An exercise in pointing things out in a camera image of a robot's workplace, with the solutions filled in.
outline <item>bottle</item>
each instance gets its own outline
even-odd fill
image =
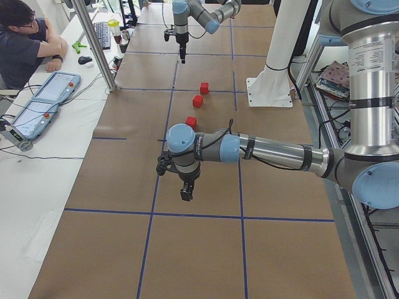
[[[108,21],[108,26],[112,32],[115,42],[117,42],[117,44],[120,44],[122,37],[120,35],[119,21],[111,19]]]

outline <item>desk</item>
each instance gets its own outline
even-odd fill
[[[109,17],[110,14],[98,13],[95,21],[106,21]],[[91,69],[77,63],[81,55],[93,57],[85,37],[82,43],[88,47],[81,48],[80,54],[71,48],[81,35],[77,17],[62,34],[70,48],[61,71],[82,76],[75,93],[100,73],[95,61]],[[107,61],[114,56],[123,56],[113,39],[111,49],[105,50],[104,54]],[[42,64],[37,69],[29,81],[31,85],[42,84],[48,78],[50,73],[45,68]],[[35,140],[33,149],[23,154],[83,158],[107,95],[106,84],[100,78],[75,100],[60,107],[50,126]],[[24,90],[14,103],[24,106],[31,96],[29,89]],[[11,105],[7,113],[16,115],[20,109]],[[10,145],[8,141],[0,140],[0,148]],[[16,148],[9,151],[22,153]],[[3,173],[0,183],[0,298],[28,297],[81,163],[82,159],[26,159],[0,152]]]
[[[355,298],[313,174],[204,162],[192,202],[180,199],[178,176],[157,177],[160,140],[188,115],[198,131],[234,117],[234,131],[312,142],[301,102],[249,108],[241,90],[272,32],[254,27],[254,13],[272,16],[270,6],[242,6],[219,34],[190,40],[184,65],[176,44],[147,34],[161,33],[161,8],[143,9],[117,75],[121,89],[106,102],[29,298]],[[204,80],[210,92],[197,109],[191,99]]]

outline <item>tablet screen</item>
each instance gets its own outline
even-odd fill
[[[69,74],[54,74],[46,85],[41,88],[39,93],[35,95],[35,98],[54,102],[57,101],[74,77],[75,76]]]
[[[29,136],[34,132],[37,123],[42,120],[43,113],[48,112],[53,106],[54,104],[50,103],[30,102],[12,124],[21,134]]]

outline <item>cup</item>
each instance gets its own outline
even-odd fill
[[[120,35],[119,21],[112,19],[108,21],[108,27],[110,28],[113,38],[117,44],[120,44],[122,37]]]
[[[129,32],[128,32],[127,30],[123,30],[123,31],[122,31],[122,41],[121,41],[120,44],[119,44],[119,48],[120,48],[120,51],[121,51],[122,53],[125,53],[125,52],[126,52],[127,45],[129,44],[129,41],[130,41],[130,34],[129,34]]]

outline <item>white desk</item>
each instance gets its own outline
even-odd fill
[[[107,21],[110,14],[99,13],[95,21]],[[61,71],[80,74],[82,80],[75,91],[85,88],[100,70],[79,65],[81,55],[94,58],[86,38],[77,54],[71,45],[81,36],[82,27],[77,17],[73,18],[62,37],[68,42],[69,50]],[[117,44],[112,41],[110,50],[105,50],[107,61],[114,56],[122,57]],[[42,64],[29,83],[42,84],[50,75]],[[105,100],[107,88],[100,78],[75,100],[60,108],[45,132],[34,142],[27,153],[17,148],[9,151],[17,154],[40,157],[85,156],[97,125]],[[15,103],[25,105],[31,98],[29,89],[20,93]],[[20,107],[11,105],[8,114],[15,115]],[[0,140],[0,148],[10,146],[7,140]],[[25,299],[36,280],[60,215],[79,171],[81,159],[27,159],[0,152],[0,298]]]

